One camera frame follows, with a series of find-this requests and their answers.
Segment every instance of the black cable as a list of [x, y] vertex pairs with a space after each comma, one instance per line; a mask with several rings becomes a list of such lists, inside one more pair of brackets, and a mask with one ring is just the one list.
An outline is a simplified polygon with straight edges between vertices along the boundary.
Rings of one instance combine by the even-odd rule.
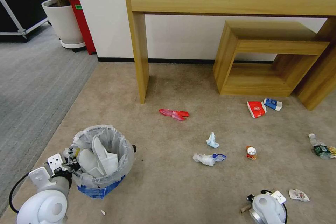
[[20, 178], [20, 180], [19, 180], [18, 182], [16, 182], [16, 184], [13, 186], [11, 192], [9, 193], [9, 198], [8, 198], [9, 206], [10, 206], [10, 208], [13, 210], [13, 212], [15, 212], [15, 213], [17, 213], [17, 214], [19, 213], [19, 211], [15, 209], [15, 207], [13, 206], [13, 203], [12, 203], [13, 192], [14, 192], [15, 188], [18, 186], [18, 184], [20, 184], [20, 182], [21, 182], [22, 180], [24, 180], [24, 179], [28, 176], [28, 174], [29, 174], [29, 173], [27, 173], [27, 174], [24, 175], [22, 178]]
[[283, 207], [285, 208], [285, 212], [286, 212], [286, 219], [285, 219], [285, 223], [287, 223], [287, 218], [288, 218], [287, 208], [286, 208], [286, 206], [285, 206], [285, 204], [284, 204], [284, 203], [283, 203], [282, 205], [283, 205]]

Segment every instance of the carpet floor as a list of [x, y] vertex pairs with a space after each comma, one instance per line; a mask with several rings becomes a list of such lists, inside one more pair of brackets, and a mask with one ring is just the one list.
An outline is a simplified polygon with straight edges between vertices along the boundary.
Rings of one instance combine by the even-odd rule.
[[51, 26], [28, 43], [0, 42], [0, 214], [97, 65], [97, 56], [60, 45]]
[[[97, 124], [113, 124], [137, 146], [131, 172], [105, 199], [90, 199], [72, 186], [68, 223], [252, 224], [248, 213], [239, 213], [246, 196], [273, 188], [287, 198], [288, 223], [333, 222], [336, 160], [315, 156], [307, 135], [336, 145], [335, 92], [314, 111], [295, 96], [280, 98], [280, 112], [268, 109], [253, 119], [246, 101], [264, 97], [220, 96], [210, 65], [149, 68], [146, 103], [140, 104], [134, 63], [99, 63], [37, 161], [36, 167], [68, 147], [78, 131]], [[176, 121], [160, 108], [187, 110], [190, 118]], [[217, 149], [205, 142], [212, 131]], [[256, 147], [257, 160], [246, 158], [246, 145]], [[227, 159], [209, 167], [192, 160], [196, 152]], [[290, 199], [288, 190], [296, 188], [311, 202]], [[26, 180], [15, 206], [35, 193]], [[8, 209], [0, 223], [15, 218]]]

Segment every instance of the gray carpet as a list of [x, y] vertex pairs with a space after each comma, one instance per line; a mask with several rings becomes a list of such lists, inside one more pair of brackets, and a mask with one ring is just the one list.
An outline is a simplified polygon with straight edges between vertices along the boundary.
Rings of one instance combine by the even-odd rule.
[[97, 62], [87, 51], [63, 48], [50, 26], [41, 26], [28, 43], [0, 42], [0, 215]]

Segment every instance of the white plastic bag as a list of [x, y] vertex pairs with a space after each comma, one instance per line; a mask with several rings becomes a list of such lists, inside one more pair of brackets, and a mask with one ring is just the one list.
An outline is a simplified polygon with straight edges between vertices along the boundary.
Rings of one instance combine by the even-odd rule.
[[118, 155], [118, 168], [111, 175], [100, 178], [94, 178], [88, 173], [76, 171], [72, 177], [78, 186], [103, 188], [120, 181], [132, 168], [135, 159], [133, 146], [112, 125], [91, 126], [78, 132], [73, 138], [72, 147], [74, 151], [78, 148], [92, 150], [92, 140], [95, 136], [99, 137], [108, 152]]
[[216, 154], [216, 153], [213, 155], [195, 153], [192, 158], [197, 163], [213, 166], [216, 162], [222, 162], [224, 159], [226, 159], [226, 156], [223, 154]]

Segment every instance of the metal frame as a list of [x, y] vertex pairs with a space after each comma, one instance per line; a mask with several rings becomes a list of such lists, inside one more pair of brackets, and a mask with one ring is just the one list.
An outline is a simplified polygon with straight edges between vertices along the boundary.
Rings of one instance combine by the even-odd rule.
[[13, 20], [14, 24], [17, 27], [17, 32], [0, 32], [0, 35], [19, 35], [24, 37], [25, 39], [27, 39], [26, 35], [33, 31], [34, 29], [36, 29], [37, 27], [39, 27], [40, 25], [44, 24], [45, 22], [47, 22], [49, 19], [46, 17], [45, 19], [41, 20], [40, 22], [36, 23], [35, 25], [33, 25], [32, 27], [30, 27], [29, 29], [24, 29], [20, 22], [18, 21], [18, 19], [15, 17], [14, 13], [12, 12], [12, 10], [10, 9], [9, 5], [7, 4], [7, 2], [5, 0], [0, 0], [0, 2], [2, 3], [2, 5], [4, 6], [5, 10], [7, 11], [7, 13], [9, 14], [10, 18]]

